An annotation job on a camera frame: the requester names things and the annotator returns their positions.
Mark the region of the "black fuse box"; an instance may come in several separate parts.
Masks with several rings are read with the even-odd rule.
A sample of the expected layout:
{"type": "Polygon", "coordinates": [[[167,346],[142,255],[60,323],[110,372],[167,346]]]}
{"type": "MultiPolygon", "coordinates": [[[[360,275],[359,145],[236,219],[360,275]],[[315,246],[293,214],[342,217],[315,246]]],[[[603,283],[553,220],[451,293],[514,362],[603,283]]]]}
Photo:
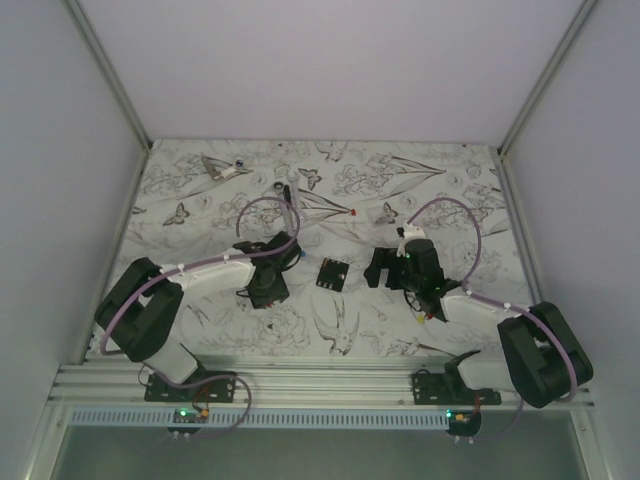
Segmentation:
{"type": "Polygon", "coordinates": [[[343,290],[349,265],[345,262],[325,258],[318,271],[316,285],[320,288],[341,292],[343,290]]]}

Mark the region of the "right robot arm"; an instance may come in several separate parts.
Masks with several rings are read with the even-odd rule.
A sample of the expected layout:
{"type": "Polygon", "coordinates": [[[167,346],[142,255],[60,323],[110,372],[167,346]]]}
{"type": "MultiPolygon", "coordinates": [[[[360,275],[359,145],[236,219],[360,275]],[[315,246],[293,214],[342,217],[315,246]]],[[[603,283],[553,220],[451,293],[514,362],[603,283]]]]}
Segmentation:
{"type": "Polygon", "coordinates": [[[594,377],[590,359],[555,304],[520,307],[472,292],[445,276],[428,239],[375,248],[364,277],[371,288],[402,292],[410,308],[427,319],[497,333],[497,352],[472,348],[446,363],[439,382],[452,404],[466,404],[477,393],[513,391],[543,408],[576,394],[594,377]]]}

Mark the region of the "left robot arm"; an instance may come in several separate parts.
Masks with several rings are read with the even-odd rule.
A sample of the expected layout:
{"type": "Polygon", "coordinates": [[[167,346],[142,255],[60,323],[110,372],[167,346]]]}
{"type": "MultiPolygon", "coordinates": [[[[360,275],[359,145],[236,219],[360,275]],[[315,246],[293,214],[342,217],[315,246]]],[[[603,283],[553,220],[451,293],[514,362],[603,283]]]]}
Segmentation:
{"type": "Polygon", "coordinates": [[[101,352],[113,341],[129,360],[150,367],[179,400],[197,399],[204,389],[201,362],[172,334],[187,306],[212,293],[248,296],[255,309],[289,297],[284,272],[301,247],[284,231],[269,242],[240,242],[210,259],[160,266],[147,257],[125,270],[97,307],[94,320],[104,330],[101,352]]]}

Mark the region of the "yellow and red fuse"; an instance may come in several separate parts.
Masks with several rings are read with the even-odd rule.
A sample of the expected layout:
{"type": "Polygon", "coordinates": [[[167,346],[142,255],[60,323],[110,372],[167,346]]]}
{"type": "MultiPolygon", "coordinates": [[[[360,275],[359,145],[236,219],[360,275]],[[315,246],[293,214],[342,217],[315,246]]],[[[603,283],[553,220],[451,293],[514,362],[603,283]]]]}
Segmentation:
{"type": "Polygon", "coordinates": [[[419,324],[424,324],[427,320],[430,320],[431,316],[430,315],[426,315],[424,313],[419,313],[416,317],[416,321],[419,324]]]}

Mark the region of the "floral patterned mat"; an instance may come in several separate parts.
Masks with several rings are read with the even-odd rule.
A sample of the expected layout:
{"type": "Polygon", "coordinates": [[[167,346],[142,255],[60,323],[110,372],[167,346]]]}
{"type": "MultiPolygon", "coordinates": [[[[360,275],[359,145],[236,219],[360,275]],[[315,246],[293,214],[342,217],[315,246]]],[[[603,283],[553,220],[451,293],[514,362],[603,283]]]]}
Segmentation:
{"type": "Polygon", "coordinates": [[[294,180],[306,257],[285,273],[289,297],[257,310],[229,291],[191,304],[174,335],[198,355],[392,357],[500,347],[490,327],[419,324],[403,293],[369,288],[376,247],[393,247],[413,220],[444,273],[489,297],[530,300],[493,150],[476,144],[159,140],[143,173],[117,256],[190,263],[284,226],[271,201],[294,180]],[[244,165],[236,166],[242,159],[244,165]],[[351,216],[355,209],[356,216],[351,216]],[[341,292],[320,288],[325,258],[349,265],[341,292]]]}

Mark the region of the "silver ratchet wrench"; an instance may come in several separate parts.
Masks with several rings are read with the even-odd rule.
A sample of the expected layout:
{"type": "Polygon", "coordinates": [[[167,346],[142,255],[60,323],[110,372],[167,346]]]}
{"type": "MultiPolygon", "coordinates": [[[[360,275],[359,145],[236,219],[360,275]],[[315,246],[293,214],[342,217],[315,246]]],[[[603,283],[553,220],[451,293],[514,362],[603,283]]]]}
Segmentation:
{"type": "Polygon", "coordinates": [[[290,237],[295,237],[299,229],[299,215],[292,204],[292,195],[288,185],[281,181],[276,181],[272,189],[279,199],[281,217],[284,221],[284,226],[287,234],[290,237]]]}

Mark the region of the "right controller board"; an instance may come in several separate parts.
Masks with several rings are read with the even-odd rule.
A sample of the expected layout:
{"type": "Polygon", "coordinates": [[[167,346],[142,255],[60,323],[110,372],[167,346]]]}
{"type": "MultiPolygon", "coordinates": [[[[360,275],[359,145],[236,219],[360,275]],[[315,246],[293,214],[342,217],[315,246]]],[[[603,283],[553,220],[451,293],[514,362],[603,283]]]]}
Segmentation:
{"type": "Polygon", "coordinates": [[[446,433],[451,436],[474,437],[481,429],[482,414],[480,411],[456,411],[446,412],[448,428],[446,433]]]}

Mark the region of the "controller board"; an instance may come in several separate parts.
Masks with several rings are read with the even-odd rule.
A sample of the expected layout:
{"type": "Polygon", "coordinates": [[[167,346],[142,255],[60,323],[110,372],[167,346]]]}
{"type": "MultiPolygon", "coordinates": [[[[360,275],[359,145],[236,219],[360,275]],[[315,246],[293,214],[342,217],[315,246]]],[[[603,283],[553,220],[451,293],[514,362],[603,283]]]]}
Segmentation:
{"type": "Polygon", "coordinates": [[[480,411],[456,411],[446,412],[448,428],[446,433],[451,436],[474,437],[481,429],[482,414],[480,411]]]}
{"type": "Polygon", "coordinates": [[[172,421],[179,425],[197,425],[208,422],[208,411],[193,408],[178,408],[173,413],[172,421]]]}

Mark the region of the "left controller board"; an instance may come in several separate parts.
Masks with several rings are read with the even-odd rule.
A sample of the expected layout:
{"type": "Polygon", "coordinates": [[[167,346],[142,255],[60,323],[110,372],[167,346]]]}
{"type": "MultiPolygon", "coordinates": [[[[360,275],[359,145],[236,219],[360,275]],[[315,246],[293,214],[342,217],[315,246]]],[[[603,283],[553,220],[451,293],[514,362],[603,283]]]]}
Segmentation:
{"type": "Polygon", "coordinates": [[[179,425],[197,425],[208,422],[208,411],[193,408],[178,408],[173,413],[172,421],[179,425]]]}

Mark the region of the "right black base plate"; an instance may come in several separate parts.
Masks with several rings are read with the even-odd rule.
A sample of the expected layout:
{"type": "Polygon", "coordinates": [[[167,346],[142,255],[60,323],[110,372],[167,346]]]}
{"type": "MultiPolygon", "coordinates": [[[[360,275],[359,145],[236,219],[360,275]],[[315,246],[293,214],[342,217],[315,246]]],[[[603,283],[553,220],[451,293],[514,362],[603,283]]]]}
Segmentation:
{"type": "Polygon", "coordinates": [[[498,391],[491,389],[471,389],[459,374],[431,373],[420,369],[411,375],[411,391],[415,405],[438,406],[497,406],[502,404],[498,391]]]}

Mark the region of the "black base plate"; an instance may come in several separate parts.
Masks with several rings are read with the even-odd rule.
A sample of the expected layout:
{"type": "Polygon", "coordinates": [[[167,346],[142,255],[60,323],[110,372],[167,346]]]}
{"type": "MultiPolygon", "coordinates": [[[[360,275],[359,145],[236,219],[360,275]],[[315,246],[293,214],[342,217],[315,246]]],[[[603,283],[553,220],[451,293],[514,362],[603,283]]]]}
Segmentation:
{"type": "Polygon", "coordinates": [[[231,403],[236,388],[236,374],[225,371],[196,372],[187,384],[197,383],[211,376],[217,379],[196,387],[177,388],[152,374],[145,387],[144,400],[151,403],[231,403]]]}
{"type": "Polygon", "coordinates": [[[438,406],[497,406],[502,404],[498,391],[491,389],[471,389],[459,374],[431,373],[420,369],[411,375],[411,391],[415,405],[438,406]]]}

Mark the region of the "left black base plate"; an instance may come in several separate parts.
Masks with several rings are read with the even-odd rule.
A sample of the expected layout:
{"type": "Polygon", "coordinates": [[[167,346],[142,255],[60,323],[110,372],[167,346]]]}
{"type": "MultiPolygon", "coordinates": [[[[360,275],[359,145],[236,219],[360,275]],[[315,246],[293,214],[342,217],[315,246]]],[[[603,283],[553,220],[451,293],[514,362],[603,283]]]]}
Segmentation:
{"type": "Polygon", "coordinates": [[[197,383],[211,376],[217,379],[196,387],[177,388],[152,374],[145,387],[144,400],[151,403],[231,403],[236,388],[236,374],[225,371],[196,372],[187,384],[197,383]]]}

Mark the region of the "aluminium rail frame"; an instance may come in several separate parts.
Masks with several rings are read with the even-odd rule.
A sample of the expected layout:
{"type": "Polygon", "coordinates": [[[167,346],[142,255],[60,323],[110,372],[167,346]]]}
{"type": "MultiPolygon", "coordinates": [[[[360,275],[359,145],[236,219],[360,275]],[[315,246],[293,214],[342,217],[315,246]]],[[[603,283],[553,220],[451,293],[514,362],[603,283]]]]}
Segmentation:
{"type": "MultiPolygon", "coordinates": [[[[266,408],[413,408],[411,375],[439,372],[443,357],[236,357],[204,361],[233,371],[248,384],[253,404],[266,408]]],[[[63,365],[48,400],[55,404],[141,405],[140,367],[124,358],[91,357],[63,365]]]]}

